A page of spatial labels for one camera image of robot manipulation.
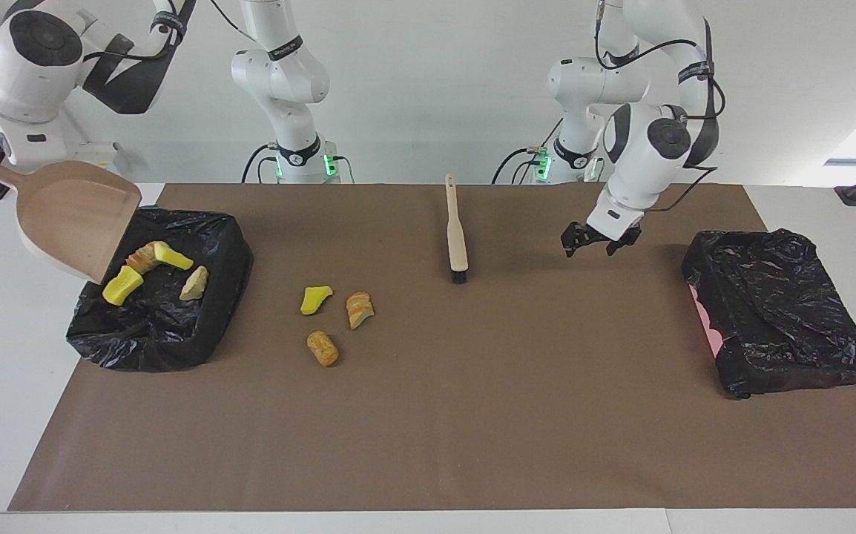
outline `cable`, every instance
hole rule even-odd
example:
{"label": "cable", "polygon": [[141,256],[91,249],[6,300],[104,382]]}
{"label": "cable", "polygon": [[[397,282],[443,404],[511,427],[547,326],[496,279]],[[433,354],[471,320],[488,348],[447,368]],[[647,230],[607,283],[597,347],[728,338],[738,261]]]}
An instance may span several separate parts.
{"label": "cable", "polygon": [[689,121],[709,121],[709,119],[717,119],[724,113],[725,105],[727,104],[727,100],[725,100],[724,91],[722,90],[722,85],[719,85],[719,82],[715,79],[715,76],[709,74],[708,75],[709,85],[715,88],[715,91],[722,97],[722,107],[714,115],[690,115],[687,117]]}
{"label": "cable", "polygon": [[241,35],[243,35],[244,37],[246,37],[246,38],[248,38],[249,40],[251,40],[251,41],[253,41],[254,43],[256,43],[256,39],[252,38],[252,37],[251,37],[251,35],[249,35],[249,33],[246,33],[244,30],[241,30],[241,29],[240,29],[240,27],[239,27],[239,26],[237,26],[237,24],[234,24],[234,21],[232,21],[232,20],[231,20],[231,17],[228,17],[228,16],[227,16],[227,13],[224,13],[224,10],[221,10],[221,9],[220,9],[220,4],[218,4],[218,3],[217,3],[217,0],[211,0],[211,4],[213,4],[213,5],[214,5],[214,7],[216,7],[216,8],[217,8],[217,12],[218,12],[218,13],[220,13],[220,16],[224,17],[224,20],[226,20],[226,21],[227,21],[227,24],[230,24],[230,25],[231,25],[231,27],[233,27],[233,28],[234,28],[234,30],[237,30],[237,31],[238,31],[238,33],[240,33],[240,34],[241,34]]}
{"label": "cable", "polygon": [[82,58],[82,63],[85,63],[86,61],[95,59],[96,57],[100,57],[100,56],[115,56],[115,57],[119,57],[122,59],[133,59],[136,61],[154,61],[154,60],[161,59],[162,57],[168,55],[168,52],[171,51],[171,48],[172,48],[171,44],[165,44],[164,48],[161,48],[161,51],[157,52],[157,54],[154,54],[153,56],[134,56],[132,54],[120,54],[119,52],[110,52],[108,50],[102,50],[99,52],[92,52],[90,54],[85,54],[85,57]]}
{"label": "cable", "polygon": [[646,210],[646,213],[665,213],[668,211],[672,211],[672,209],[675,206],[679,205],[680,202],[685,200],[685,197],[688,196],[688,194],[692,192],[692,189],[695,189],[696,185],[699,185],[700,183],[702,183],[702,180],[705,179],[706,176],[708,176],[708,175],[712,174],[713,172],[719,170],[717,167],[694,166],[694,167],[687,167],[687,168],[697,169],[699,171],[705,171],[705,173],[702,176],[699,176],[699,179],[696,179],[695,182],[692,182],[692,185],[689,185],[688,189],[685,189],[685,193],[682,193],[682,195],[679,196],[679,199],[677,199],[676,202],[672,202],[672,206],[669,206],[668,208],[656,208],[656,209]]}
{"label": "cable", "polygon": [[263,165],[265,162],[276,162],[276,158],[270,156],[269,158],[260,159],[260,161],[256,165],[256,180],[259,183],[263,183]]}
{"label": "cable", "polygon": [[514,150],[514,152],[510,152],[510,155],[507,156],[507,158],[504,158],[503,162],[500,162],[500,166],[497,167],[497,172],[493,173],[493,179],[490,180],[490,185],[495,185],[497,183],[497,177],[500,176],[500,171],[504,170],[504,167],[507,166],[507,163],[510,162],[511,159],[516,158],[516,156],[519,156],[524,152],[527,152],[526,148],[519,148]]}
{"label": "cable", "polygon": [[334,162],[346,162],[346,165],[349,166],[349,179],[352,180],[352,183],[356,182],[356,173],[352,172],[352,162],[349,161],[346,156],[336,156],[332,159]]}
{"label": "cable", "polygon": [[[168,0],[168,4],[169,4],[169,6],[171,6],[171,14],[177,15],[177,7],[174,6],[174,0]],[[170,33],[168,33],[169,43],[165,43],[164,47],[161,47],[161,51],[157,52],[157,54],[154,54],[153,56],[136,56],[136,55],[132,55],[132,54],[122,54],[119,52],[110,52],[108,50],[100,50],[98,52],[92,52],[90,54],[85,54],[85,57],[82,58],[82,63],[85,63],[86,61],[93,60],[96,57],[102,57],[102,56],[113,56],[113,57],[119,57],[122,59],[133,59],[134,61],[158,60],[158,59],[161,59],[162,57],[168,55],[168,52],[171,51],[170,40],[171,40],[171,35],[173,35],[173,34],[174,34],[174,29],[171,28]]]}
{"label": "cable", "polygon": [[696,43],[695,41],[689,41],[688,39],[673,39],[672,41],[666,41],[665,43],[662,43],[662,44],[656,44],[655,47],[649,48],[649,50],[646,50],[645,52],[642,52],[641,54],[639,54],[635,57],[629,58],[624,63],[618,64],[618,65],[607,65],[603,61],[603,58],[600,57],[600,33],[599,33],[599,25],[598,24],[596,25],[596,36],[593,40],[593,44],[594,44],[593,49],[596,52],[596,61],[600,62],[600,67],[605,68],[605,70],[620,70],[620,68],[625,67],[625,65],[631,65],[631,64],[641,60],[642,58],[648,56],[649,54],[652,54],[652,52],[654,52],[656,50],[662,50],[665,47],[671,47],[671,45],[690,45],[690,47],[695,47],[695,48],[699,47],[699,44]]}
{"label": "cable", "polygon": [[[598,173],[597,173],[597,172],[596,172],[596,166],[597,166],[597,165],[598,165],[598,163],[600,163],[600,162],[601,162],[601,163],[603,163],[603,166],[602,166],[602,167],[600,167],[600,172],[598,172]],[[596,159],[596,161],[595,161],[595,162],[594,162],[594,164],[593,164],[593,168],[592,168],[592,170],[590,170],[590,178],[592,179],[593,175],[596,175],[596,181],[597,181],[597,182],[601,182],[601,181],[603,180],[603,173],[604,173],[604,172],[605,172],[605,158],[598,158],[598,159]]]}
{"label": "cable", "polygon": [[253,165],[253,159],[256,159],[256,156],[259,156],[260,152],[263,152],[264,150],[266,150],[268,148],[269,148],[269,145],[260,145],[260,147],[258,149],[253,151],[253,154],[251,155],[251,159],[248,159],[247,166],[244,167],[244,175],[240,179],[240,183],[247,183],[247,175],[249,173],[249,169],[251,168],[251,165]]}
{"label": "cable", "polygon": [[[529,170],[530,170],[530,167],[532,167],[532,166],[534,166],[534,165],[536,165],[536,162],[521,162],[521,163],[520,163],[520,165],[517,165],[517,169],[515,169],[515,170],[514,170],[514,172],[513,172],[513,178],[512,178],[512,179],[510,179],[510,185],[514,185],[514,183],[516,183],[516,182],[517,182],[517,173],[519,173],[519,172],[520,172],[520,168],[521,168],[521,167],[526,166],[526,167],[527,167],[527,171],[529,171]],[[526,171],[524,172],[524,178],[527,178],[527,172],[526,172]]]}
{"label": "cable", "polygon": [[[656,50],[662,50],[665,47],[671,47],[671,45],[690,45],[690,47],[695,47],[695,48],[699,47],[699,44],[696,43],[695,41],[690,41],[688,39],[673,39],[671,41],[666,41],[665,43],[662,43],[662,44],[656,44],[655,47],[649,48],[649,50],[646,50],[645,52],[642,52],[641,54],[638,54],[635,57],[629,58],[627,61],[625,61],[624,63],[621,63],[620,65],[607,65],[603,61],[603,58],[600,56],[600,27],[601,26],[602,26],[601,20],[597,20],[596,21],[596,34],[593,37],[593,51],[596,55],[596,61],[598,61],[600,64],[600,67],[603,67],[605,70],[618,70],[619,68],[625,67],[625,65],[631,65],[631,64],[641,60],[642,58],[648,56],[649,54],[652,54],[652,52],[654,52]],[[688,117],[689,121],[709,121],[709,119],[719,118],[719,115],[722,115],[722,113],[724,113],[725,104],[727,101],[725,100],[724,91],[722,91],[722,85],[719,85],[719,82],[717,82],[715,80],[714,74],[708,74],[708,84],[709,84],[709,89],[715,88],[717,93],[720,96],[722,96],[722,108],[720,108],[719,111],[717,111],[714,115],[692,115],[692,116],[689,116]]]}
{"label": "cable", "polygon": [[[560,117],[560,120],[557,121],[556,125],[553,126],[553,130],[550,131],[549,134],[547,134],[547,138],[544,139],[544,141],[540,143],[540,148],[544,148],[545,146],[547,146],[547,143],[550,142],[550,138],[553,138],[553,135],[556,134],[556,131],[558,129],[560,129],[561,124],[563,124],[563,117]],[[530,158],[530,161],[529,161],[530,166],[533,166],[533,163],[536,163],[536,162],[537,162],[537,156],[533,156],[533,158]],[[527,168],[524,169],[524,176],[520,177],[519,185],[523,185],[525,180],[527,180],[527,172],[530,171],[530,166],[527,166]]]}

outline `brown paper mat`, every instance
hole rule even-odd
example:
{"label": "brown paper mat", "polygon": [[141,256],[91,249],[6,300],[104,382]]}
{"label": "brown paper mat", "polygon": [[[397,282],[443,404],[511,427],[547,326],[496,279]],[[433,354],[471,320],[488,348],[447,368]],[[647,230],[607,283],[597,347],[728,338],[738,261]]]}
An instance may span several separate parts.
{"label": "brown paper mat", "polygon": [[[191,372],[79,364],[10,510],[856,507],[856,388],[720,391],[679,264],[698,230],[763,230],[743,189],[702,186],[639,246],[567,260],[598,191],[459,188],[457,287],[441,185],[167,186],[162,206],[244,228],[234,322]],[[302,317],[320,284],[335,297]],[[354,291],[377,315],[351,332]]]}

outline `brush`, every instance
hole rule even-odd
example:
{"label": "brush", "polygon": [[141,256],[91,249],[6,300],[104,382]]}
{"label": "brush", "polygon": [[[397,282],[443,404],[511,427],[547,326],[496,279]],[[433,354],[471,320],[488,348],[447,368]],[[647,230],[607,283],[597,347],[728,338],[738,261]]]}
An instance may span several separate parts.
{"label": "brush", "polygon": [[451,281],[468,283],[468,250],[464,244],[464,228],[458,218],[458,187],[455,177],[445,176],[444,189],[448,195],[448,258],[451,260]]}

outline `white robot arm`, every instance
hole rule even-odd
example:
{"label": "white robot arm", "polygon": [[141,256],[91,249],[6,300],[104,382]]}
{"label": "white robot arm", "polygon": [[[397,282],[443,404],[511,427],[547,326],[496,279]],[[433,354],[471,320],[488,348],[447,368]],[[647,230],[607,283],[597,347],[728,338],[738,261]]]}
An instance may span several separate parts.
{"label": "white robot arm", "polygon": [[0,162],[34,168],[68,159],[59,108],[82,87],[120,114],[146,112],[195,0],[154,0],[141,47],[75,0],[18,0],[0,26]]}
{"label": "white robot arm", "polygon": [[269,117],[280,153],[280,182],[337,182],[335,145],[316,131],[307,106],[329,94],[329,74],[296,30],[290,0],[241,0],[240,4],[247,31],[262,50],[237,52],[231,74]]}
{"label": "white robot arm", "polygon": [[[550,72],[564,128],[550,148],[550,173],[534,180],[583,180],[601,138],[616,165],[587,223],[571,223],[563,233],[568,256],[601,241],[609,254],[635,243],[639,222],[679,169],[700,168],[719,139],[711,31],[691,0],[599,0],[596,33],[595,57],[560,61]],[[655,47],[639,54],[638,39]],[[638,102],[649,75],[634,62],[655,50],[679,70],[680,105]],[[604,126],[590,110],[594,104],[624,105]]]}

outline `black trash bag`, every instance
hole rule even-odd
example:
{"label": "black trash bag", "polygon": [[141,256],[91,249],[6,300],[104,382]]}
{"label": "black trash bag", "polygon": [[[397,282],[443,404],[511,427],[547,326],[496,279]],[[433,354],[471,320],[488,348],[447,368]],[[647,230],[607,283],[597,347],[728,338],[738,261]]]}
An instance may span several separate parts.
{"label": "black trash bag", "polygon": [[[161,265],[125,301],[102,298],[129,254],[165,241],[194,260],[191,270]],[[106,369],[169,372],[198,366],[214,353],[249,278],[253,254],[236,220],[221,213],[140,208],[102,285],[85,284],[66,339],[79,354]],[[183,302],[181,288],[197,266],[210,271],[204,298]]]}
{"label": "black trash bag", "polygon": [[731,395],[856,384],[856,324],[807,237],[702,232],[682,273],[724,339]]}

